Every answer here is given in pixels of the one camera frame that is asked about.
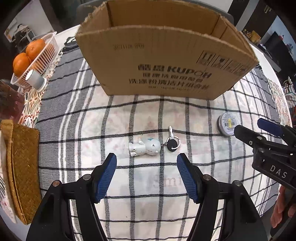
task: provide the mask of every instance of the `white plastic basket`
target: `white plastic basket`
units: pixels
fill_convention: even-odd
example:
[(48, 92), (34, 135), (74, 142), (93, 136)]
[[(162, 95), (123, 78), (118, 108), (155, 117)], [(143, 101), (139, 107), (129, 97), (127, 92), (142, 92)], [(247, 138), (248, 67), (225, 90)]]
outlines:
[(29, 70), (34, 69), (41, 75), (45, 72), (58, 52), (57, 42), (54, 38), (56, 33), (57, 32), (49, 33), (42, 37), (46, 43), (44, 49), (38, 54), (38, 56), (34, 59), (34, 61), (30, 64), (21, 77), (17, 78), (15, 74), (12, 75), (10, 81), (11, 84), (17, 85), (23, 89), (29, 88), (30, 85), (25, 81)]

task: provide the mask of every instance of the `plaid tablecloth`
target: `plaid tablecloth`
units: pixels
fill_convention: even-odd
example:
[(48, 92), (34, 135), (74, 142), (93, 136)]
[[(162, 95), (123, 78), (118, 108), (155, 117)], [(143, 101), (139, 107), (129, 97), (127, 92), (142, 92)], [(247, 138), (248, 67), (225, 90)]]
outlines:
[[(218, 181), (241, 180), (260, 215), (274, 204), (278, 184), (251, 167), (252, 148), (217, 130), (218, 117), (229, 111), (239, 124), (281, 142), (257, 127), (258, 118), (279, 122), (260, 67), (214, 101), (107, 96), (76, 42), (66, 44), (63, 52), (36, 124), (42, 195), (52, 181), (76, 181), (113, 152), (118, 166), (107, 196), (96, 205), (107, 238), (185, 240), (198, 205), (188, 198), (176, 166), (177, 155), (184, 152)], [(177, 151), (162, 148), (156, 156), (129, 155), (128, 143), (141, 135), (164, 143), (169, 125), (181, 140)], [(219, 235), (222, 209), (220, 201), (213, 240)], [(82, 240), (74, 201), (71, 211), (76, 238)]]

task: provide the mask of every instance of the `white figurine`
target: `white figurine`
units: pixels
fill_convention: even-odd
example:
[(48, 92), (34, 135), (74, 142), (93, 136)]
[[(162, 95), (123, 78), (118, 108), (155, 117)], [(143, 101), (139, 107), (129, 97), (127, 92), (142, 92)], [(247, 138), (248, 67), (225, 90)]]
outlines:
[(293, 84), (293, 82), (291, 81), (291, 78), (290, 78), (290, 76), (288, 76), (288, 82), (289, 82), (289, 84), (290, 84), (290, 85), (292, 85), (292, 84)]
[(154, 138), (139, 139), (137, 144), (129, 143), (129, 150), (131, 156), (141, 156), (145, 153), (149, 155), (156, 155), (160, 152), (161, 145), (159, 140)]

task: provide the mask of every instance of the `key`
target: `key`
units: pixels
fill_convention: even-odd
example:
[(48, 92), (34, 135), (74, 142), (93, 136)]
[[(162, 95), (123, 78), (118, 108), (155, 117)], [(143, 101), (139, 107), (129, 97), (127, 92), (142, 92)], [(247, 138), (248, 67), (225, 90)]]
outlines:
[(168, 129), (170, 131), (170, 137), (169, 137), (170, 139), (167, 142), (167, 148), (169, 151), (174, 152), (177, 149), (172, 149), (172, 148), (176, 148), (178, 146), (178, 143), (174, 139), (173, 128), (171, 126), (169, 126)]

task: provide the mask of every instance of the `white plastic cup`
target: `white plastic cup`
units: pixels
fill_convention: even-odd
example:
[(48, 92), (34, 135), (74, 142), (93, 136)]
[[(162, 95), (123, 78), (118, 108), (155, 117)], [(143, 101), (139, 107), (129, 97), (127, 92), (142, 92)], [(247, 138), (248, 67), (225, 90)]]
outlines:
[(47, 79), (43, 78), (37, 71), (33, 69), (27, 73), (25, 81), (35, 88), (37, 92), (43, 91), (47, 84)]

